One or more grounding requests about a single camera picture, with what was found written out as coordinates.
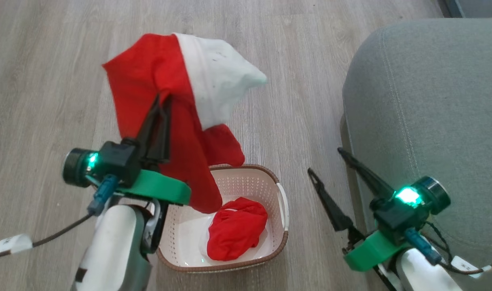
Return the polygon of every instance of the green mount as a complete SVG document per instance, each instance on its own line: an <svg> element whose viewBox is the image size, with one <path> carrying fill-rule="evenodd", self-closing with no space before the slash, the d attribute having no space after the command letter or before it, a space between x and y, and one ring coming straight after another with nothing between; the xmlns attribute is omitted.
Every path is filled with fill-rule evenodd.
<svg viewBox="0 0 492 291"><path fill-rule="evenodd" d="M411 247L408 243L394 245L379 230L368 236L359 246L344 256L350 269L366 272L402 249Z"/></svg>
<svg viewBox="0 0 492 291"><path fill-rule="evenodd" d="M93 184L100 184L95 178L87 175ZM168 201L178 205L188 205L192 190L180 180L167 177L155 171L141 170L131 188L117 188L116 192Z"/></svg>

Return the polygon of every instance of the gray upholstery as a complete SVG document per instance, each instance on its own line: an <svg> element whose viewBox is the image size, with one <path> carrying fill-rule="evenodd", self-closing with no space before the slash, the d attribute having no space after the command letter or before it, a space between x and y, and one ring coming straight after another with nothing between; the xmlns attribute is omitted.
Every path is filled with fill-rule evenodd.
<svg viewBox="0 0 492 291"><path fill-rule="evenodd" d="M492 19L436 19L374 32L343 88L354 155L395 188L423 175L452 204L434 217L453 253L492 263ZM360 183L368 228L371 193ZM464 290L492 291L454 276Z"/></svg>

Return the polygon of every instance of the label tag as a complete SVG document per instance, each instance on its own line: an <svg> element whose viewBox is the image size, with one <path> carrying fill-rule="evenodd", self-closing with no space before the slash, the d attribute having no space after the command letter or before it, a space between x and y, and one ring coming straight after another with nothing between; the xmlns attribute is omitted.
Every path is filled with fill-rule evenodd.
<svg viewBox="0 0 492 291"><path fill-rule="evenodd" d="M456 269L459 269L460 271L476 271L477 269L479 269L479 268L475 267L474 265L472 265L471 263L467 262L466 260L460 258L459 256L454 256L454 258L452 259L451 265L453 265L453 267L455 267ZM485 266L485 267L482 267L482 269L484 269L484 271L486 272L486 271L492 269L492 267ZM483 274L483 273L472 274L469 276L471 276L472 278L479 278L481 276L481 274Z"/></svg>
<svg viewBox="0 0 492 291"><path fill-rule="evenodd" d="M0 253L11 251L11 254L15 254L31 248L32 240L27 234L18 234L17 236L0 240Z"/></svg>

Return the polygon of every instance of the red cloth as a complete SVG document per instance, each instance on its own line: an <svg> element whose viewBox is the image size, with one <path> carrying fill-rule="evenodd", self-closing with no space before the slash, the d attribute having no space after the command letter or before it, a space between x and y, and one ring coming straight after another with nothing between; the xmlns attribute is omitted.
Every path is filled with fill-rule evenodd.
<svg viewBox="0 0 492 291"><path fill-rule="evenodd" d="M157 94L161 103L172 96L170 163L161 164L161 172L190 186L189 205L194 209L217 211L222 198L208 166L241 166L244 154L226 125L202 130L176 36L146 34L102 66L113 92L122 137L137 136Z"/></svg>
<svg viewBox="0 0 492 291"><path fill-rule="evenodd" d="M256 247L267 221L268 213L258 202L240 197L224 204L208 228L209 258L233 260Z"/></svg>

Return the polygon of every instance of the basket handle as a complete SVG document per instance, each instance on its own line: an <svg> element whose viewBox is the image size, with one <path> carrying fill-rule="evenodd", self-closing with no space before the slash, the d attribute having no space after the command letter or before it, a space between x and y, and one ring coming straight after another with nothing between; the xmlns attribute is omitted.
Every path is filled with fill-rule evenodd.
<svg viewBox="0 0 492 291"><path fill-rule="evenodd" d="M280 214L281 214L281 224L283 225L283 230L289 230L289 203L287 202L287 195L285 194L285 190L281 186L280 183L277 183L279 188L279 206L280 206Z"/></svg>

